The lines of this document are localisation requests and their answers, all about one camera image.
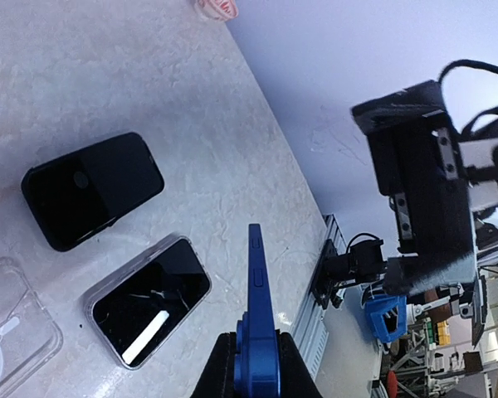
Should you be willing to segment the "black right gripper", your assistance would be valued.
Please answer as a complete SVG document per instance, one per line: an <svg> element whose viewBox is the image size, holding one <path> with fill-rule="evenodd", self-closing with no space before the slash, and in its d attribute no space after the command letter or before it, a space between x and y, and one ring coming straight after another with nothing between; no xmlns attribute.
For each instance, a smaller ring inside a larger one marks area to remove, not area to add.
<svg viewBox="0 0 498 398"><path fill-rule="evenodd" d="M427 80L357 104L381 195L392 199L400 255L388 259L384 289L414 295L476 277L469 184L441 86Z"/></svg>

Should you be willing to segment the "black phone with purple edge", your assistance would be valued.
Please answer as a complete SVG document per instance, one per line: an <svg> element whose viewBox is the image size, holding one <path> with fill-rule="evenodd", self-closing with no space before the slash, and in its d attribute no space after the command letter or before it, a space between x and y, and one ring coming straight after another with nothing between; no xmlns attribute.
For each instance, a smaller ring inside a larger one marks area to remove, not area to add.
<svg viewBox="0 0 498 398"><path fill-rule="evenodd" d="M247 310L237 322L234 388L242 397L279 397L281 370L261 226L248 226Z"/></svg>

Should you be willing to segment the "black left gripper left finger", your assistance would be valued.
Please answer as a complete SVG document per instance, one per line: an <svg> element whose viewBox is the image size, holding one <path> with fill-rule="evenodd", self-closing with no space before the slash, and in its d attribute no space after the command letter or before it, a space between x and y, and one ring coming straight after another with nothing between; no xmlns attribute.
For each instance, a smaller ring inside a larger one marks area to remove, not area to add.
<svg viewBox="0 0 498 398"><path fill-rule="evenodd" d="M190 395L191 398L237 397L234 387L234 363L237 336L234 332L221 333L212 348L202 374Z"/></svg>

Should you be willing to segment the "black smartphone with teal edge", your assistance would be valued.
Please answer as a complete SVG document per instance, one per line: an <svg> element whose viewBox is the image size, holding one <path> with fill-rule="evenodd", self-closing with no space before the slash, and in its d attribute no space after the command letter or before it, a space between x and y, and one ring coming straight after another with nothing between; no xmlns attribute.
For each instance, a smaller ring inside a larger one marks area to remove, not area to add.
<svg viewBox="0 0 498 398"><path fill-rule="evenodd" d="M71 250L158 195L164 178L144 139L123 133L26 172L22 194L54 250Z"/></svg>

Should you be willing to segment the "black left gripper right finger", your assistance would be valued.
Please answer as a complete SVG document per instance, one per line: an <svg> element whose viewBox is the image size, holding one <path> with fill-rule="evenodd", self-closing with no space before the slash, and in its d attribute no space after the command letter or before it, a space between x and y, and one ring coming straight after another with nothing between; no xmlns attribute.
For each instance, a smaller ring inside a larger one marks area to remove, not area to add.
<svg viewBox="0 0 498 398"><path fill-rule="evenodd" d="M288 332L277 334L280 355L281 397L322 398L293 337Z"/></svg>

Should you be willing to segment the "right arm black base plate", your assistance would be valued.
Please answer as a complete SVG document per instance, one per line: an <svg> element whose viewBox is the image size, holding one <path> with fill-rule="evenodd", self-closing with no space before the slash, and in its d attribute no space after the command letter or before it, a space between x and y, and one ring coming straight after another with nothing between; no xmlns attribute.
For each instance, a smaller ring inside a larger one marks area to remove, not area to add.
<svg viewBox="0 0 498 398"><path fill-rule="evenodd" d="M333 271L333 261L338 257L334 242L327 239L317 261L309 291L314 296L315 302L326 310L331 304L339 308L343 298L339 297L342 290L342 281L338 281Z"/></svg>

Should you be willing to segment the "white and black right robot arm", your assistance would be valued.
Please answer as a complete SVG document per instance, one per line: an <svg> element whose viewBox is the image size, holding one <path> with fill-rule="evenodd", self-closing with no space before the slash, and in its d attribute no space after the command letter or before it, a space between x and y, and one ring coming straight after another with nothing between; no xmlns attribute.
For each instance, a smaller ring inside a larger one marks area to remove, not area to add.
<svg viewBox="0 0 498 398"><path fill-rule="evenodd" d="M380 193L395 206L399 257L388 259L384 289L414 295L476 277L477 245L471 189L492 182L498 192L498 139L475 141L484 165L462 155L456 131L434 80L351 109L366 136Z"/></svg>

